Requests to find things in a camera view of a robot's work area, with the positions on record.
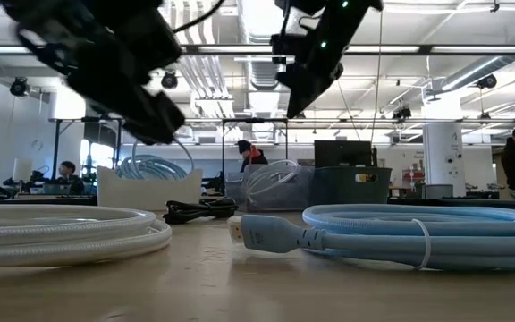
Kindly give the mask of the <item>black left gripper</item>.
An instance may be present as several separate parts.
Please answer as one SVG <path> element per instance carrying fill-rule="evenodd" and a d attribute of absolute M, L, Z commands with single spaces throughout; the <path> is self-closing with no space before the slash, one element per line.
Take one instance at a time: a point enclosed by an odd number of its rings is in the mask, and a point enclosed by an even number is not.
<path fill-rule="evenodd" d="M 119 65 L 140 84 L 148 73 L 177 62 L 182 54 L 172 28 L 158 11 L 160 1 L 8 0 L 2 6 L 15 21 L 15 35 L 41 63 L 68 75 L 100 64 Z M 116 114 L 122 127 L 146 145 L 170 144 L 185 124 L 164 93 L 152 96 L 140 85 L 116 80 L 68 80 L 90 100 L 97 114 Z"/>

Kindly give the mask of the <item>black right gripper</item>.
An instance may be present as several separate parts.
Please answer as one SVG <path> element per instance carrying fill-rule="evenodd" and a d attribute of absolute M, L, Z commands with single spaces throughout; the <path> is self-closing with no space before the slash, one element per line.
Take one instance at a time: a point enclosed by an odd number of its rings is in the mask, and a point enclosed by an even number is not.
<path fill-rule="evenodd" d="M 381 0 L 329 0 L 316 27 L 308 32 L 308 44 L 296 66 L 277 73 L 290 90 L 286 117 L 297 117 L 342 74 L 341 59 L 370 9 L 383 10 Z"/>

